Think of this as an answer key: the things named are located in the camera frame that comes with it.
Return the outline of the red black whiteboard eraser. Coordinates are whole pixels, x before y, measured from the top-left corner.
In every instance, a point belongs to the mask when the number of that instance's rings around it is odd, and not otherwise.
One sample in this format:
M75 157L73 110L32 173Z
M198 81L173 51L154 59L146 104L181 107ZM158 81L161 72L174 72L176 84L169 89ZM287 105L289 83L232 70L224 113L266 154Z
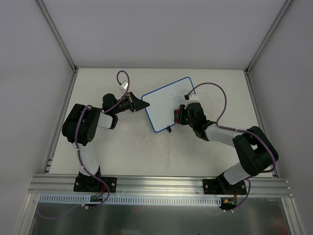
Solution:
M180 124L180 110L174 110L174 122Z

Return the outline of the blue framed whiteboard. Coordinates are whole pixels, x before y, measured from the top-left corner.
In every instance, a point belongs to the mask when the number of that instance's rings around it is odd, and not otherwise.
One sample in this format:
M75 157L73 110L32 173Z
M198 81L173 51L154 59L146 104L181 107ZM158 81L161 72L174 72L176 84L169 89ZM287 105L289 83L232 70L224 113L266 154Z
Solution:
M174 110L186 104L184 96L193 87L191 78L184 77L141 97L142 101L150 104L145 111L154 132L159 133L175 125Z

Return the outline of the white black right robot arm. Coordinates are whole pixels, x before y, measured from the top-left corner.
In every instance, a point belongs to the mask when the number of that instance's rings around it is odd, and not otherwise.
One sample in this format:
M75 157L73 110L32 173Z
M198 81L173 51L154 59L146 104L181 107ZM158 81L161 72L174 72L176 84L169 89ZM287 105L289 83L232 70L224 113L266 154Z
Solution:
M174 122L189 125L199 139L220 142L235 149L239 162L219 175L212 184L223 193L231 193L242 180L276 169L278 153L257 126L245 130L220 126L206 119L198 102L180 105L174 110Z

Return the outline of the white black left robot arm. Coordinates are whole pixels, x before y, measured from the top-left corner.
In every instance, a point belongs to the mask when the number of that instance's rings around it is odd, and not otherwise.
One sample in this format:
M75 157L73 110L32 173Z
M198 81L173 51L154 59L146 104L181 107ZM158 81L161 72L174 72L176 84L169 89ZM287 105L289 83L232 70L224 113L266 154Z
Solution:
M124 111L137 112L150 104L128 92L121 99L113 94L106 94L102 99L102 108L75 104L67 116L62 135L74 147L79 163L80 176L86 176L85 185L92 191L102 186L101 169L91 145L98 127L114 129L118 122L118 114Z

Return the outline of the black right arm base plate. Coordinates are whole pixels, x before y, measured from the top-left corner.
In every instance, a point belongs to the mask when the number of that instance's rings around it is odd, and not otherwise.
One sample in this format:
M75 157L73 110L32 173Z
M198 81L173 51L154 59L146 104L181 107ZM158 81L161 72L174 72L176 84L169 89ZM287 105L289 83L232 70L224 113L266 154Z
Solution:
M231 185L224 179L202 179L204 194L210 195L246 195L246 184L243 180Z

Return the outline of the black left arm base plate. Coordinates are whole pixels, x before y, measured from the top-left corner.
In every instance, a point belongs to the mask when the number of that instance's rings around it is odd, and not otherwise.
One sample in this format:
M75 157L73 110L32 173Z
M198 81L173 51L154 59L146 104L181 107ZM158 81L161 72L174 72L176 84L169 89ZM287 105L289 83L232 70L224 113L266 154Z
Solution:
M103 177L101 180L104 181L109 188L110 193L116 192L117 178L116 177ZM104 184L91 176L87 176L79 173L75 178L73 187L74 192L100 192Z

